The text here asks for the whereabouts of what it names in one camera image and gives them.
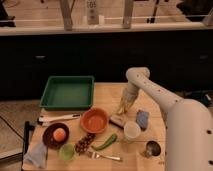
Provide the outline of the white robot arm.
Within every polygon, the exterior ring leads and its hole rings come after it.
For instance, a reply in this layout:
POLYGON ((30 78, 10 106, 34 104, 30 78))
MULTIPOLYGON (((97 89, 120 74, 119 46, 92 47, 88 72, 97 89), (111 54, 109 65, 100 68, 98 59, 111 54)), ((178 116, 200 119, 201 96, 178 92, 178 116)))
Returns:
POLYGON ((149 79, 146 67, 126 71, 121 99, 126 113, 142 89, 165 112, 165 171, 213 171, 213 115, 201 102, 182 98, 149 79))

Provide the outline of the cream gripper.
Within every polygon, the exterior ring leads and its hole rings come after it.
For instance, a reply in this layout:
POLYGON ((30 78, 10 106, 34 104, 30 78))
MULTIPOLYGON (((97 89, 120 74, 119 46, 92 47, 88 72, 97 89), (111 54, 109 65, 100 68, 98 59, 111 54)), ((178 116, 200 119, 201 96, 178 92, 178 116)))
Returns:
POLYGON ((134 85, 127 85, 122 93, 121 106, 124 108, 130 108, 139 95, 139 89, 134 85))

